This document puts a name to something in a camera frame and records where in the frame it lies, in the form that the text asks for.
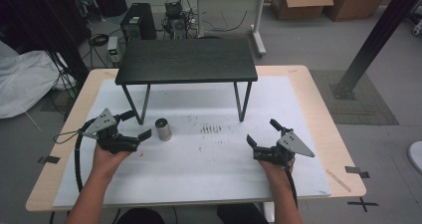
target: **forearm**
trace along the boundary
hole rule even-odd
[[[90,175],[72,209],[66,224],[101,223],[103,202],[109,180]]]
[[[276,224],[302,223],[295,199],[290,187],[273,190]]]

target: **black tabletop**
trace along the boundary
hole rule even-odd
[[[247,39],[132,40],[117,85],[256,82]]]

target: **black tape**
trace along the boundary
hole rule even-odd
[[[365,171],[365,172],[360,171],[360,168],[358,168],[358,167],[346,166],[345,171],[348,172],[348,173],[359,174],[360,178],[369,178],[369,173],[367,171]]]
[[[41,164],[45,164],[46,162],[56,164],[56,163],[59,162],[59,160],[60,160],[60,157],[48,155],[46,158],[44,158],[43,156],[40,157],[40,159],[38,159],[38,162],[41,163]]]
[[[348,205],[361,205],[363,207],[363,210],[365,212],[368,212],[366,209],[366,206],[379,206],[378,204],[374,202],[364,202],[362,197],[359,197],[360,202],[347,202]]]

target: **black curtain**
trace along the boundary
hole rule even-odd
[[[78,90],[88,76],[78,47],[47,0],[5,0],[22,22],[33,42],[47,52],[53,62],[78,82]],[[67,67],[59,60],[60,54]]]

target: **cylindrical container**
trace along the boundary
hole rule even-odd
[[[159,118],[155,122],[155,127],[157,128],[159,139],[163,141],[169,141],[171,139],[171,131],[167,119]]]

